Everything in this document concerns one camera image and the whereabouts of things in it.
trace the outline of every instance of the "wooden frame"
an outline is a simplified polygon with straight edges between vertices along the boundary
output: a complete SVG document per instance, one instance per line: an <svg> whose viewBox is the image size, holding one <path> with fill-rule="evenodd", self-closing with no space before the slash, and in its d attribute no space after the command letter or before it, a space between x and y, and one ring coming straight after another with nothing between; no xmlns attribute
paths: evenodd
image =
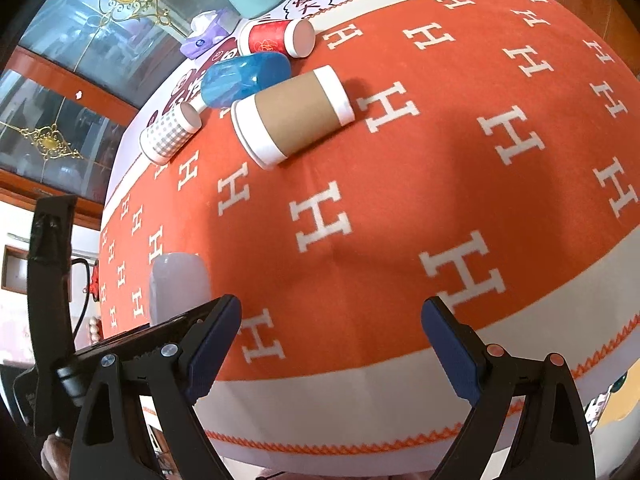
<svg viewBox="0 0 640 480"><path fill-rule="evenodd" d="M63 194L65 193L60 190L18 176L15 173L0 170L0 200L7 204L34 211L37 199ZM78 198L74 224L99 231L103 209L104 207L97 202Z"/></svg>
<svg viewBox="0 0 640 480"><path fill-rule="evenodd" d="M6 284L6 272L7 272L7 263L8 263L9 257L18 258L19 260L26 261L27 254L29 253L23 249L18 249L17 247L11 247L8 245L4 246L4 255L2 256L2 277L0 280L0 288L2 288L2 290L8 290L9 292L15 292L16 294L27 293L26 288L24 290L18 290Z"/></svg>
<svg viewBox="0 0 640 480"><path fill-rule="evenodd" d="M137 108L21 46L15 48L5 68L122 126L129 126L138 113ZM78 91L82 92L80 99L76 97Z"/></svg>

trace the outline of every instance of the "white wall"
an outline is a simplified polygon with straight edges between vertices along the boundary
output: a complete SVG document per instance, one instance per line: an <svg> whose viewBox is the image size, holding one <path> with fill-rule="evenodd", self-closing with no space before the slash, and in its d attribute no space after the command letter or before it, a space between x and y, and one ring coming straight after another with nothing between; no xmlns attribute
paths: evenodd
<svg viewBox="0 0 640 480"><path fill-rule="evenodd" d="M0 202L0 258L4 257L6 245L29 249L26 243L10 238L9 233L26 239L30 238L31 221L33 221L33 212ZM71 235L72 249L98 253L99 236L98 231L74 226ZM71 282L70 313L73 318L72 323L75 325L84 304L82 289L86 283L86 271L83 266L74 266ZM85 319L98 314L100 314L99 304L90 299ZM27 296L0 290L0 362L3 360L31 361L28 326ZM84 340L87 337L88 332L81 330L76 339L76 346L85 346Z"/></svg>

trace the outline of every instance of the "screw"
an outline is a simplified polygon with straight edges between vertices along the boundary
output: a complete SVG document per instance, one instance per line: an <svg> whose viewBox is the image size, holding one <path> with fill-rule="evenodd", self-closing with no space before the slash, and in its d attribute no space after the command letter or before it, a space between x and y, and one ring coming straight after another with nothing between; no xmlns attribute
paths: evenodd
<svg viewBox="0 0 640 480"><path fill-rule="evenodd" d="M551 354L549 356L549 360L551 361L551 364L556 366L562 366L564 364L564 358L560 354Z"/></svg>
<svg viewBox="0 0 640 480"><path fill-rule="evenodd" d="M171 357L173 355L176 355L177 351L178 351L178 345L175 345L173 343L169 343L168 345L164 345L162 347L162 350L160 351L160 353L164 357Z"/></svg>
<svg viewBox="0 0 640 480"><path fill-rule="evenodd" d="M114 362L116 362L116 356L113 354L107 354L102 359L100 359L100 364L105 368L107 366L111 366L112 364L114 364Z"/></svg>
<svg viewBox="0 0 640 480"><path fill-rule="evenodd" d="M486 351L489 355L494 357L502 357L504 355L504 348L497 344L487 345Z"/></svg>

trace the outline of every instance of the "red tablecloth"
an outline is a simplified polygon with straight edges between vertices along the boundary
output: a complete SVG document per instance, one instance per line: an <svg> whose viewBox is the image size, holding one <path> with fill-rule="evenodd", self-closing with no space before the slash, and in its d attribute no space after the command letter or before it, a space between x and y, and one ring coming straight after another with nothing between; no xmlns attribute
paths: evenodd
<svg viewBox="0 0 640 480"><path fill-rule="evenodd" d="M244 321L196 411L225 456L300 472L437 464L468 405L420 328L433 294L487 343L562 353L585 402L611 384L640 347L640 84L620 58L552 0L311 20L294 70L330 64L356 122L264 171L212 110L167 167L139 159L103 230L105 330L146 320L157 254L199 254Z"/></svg>

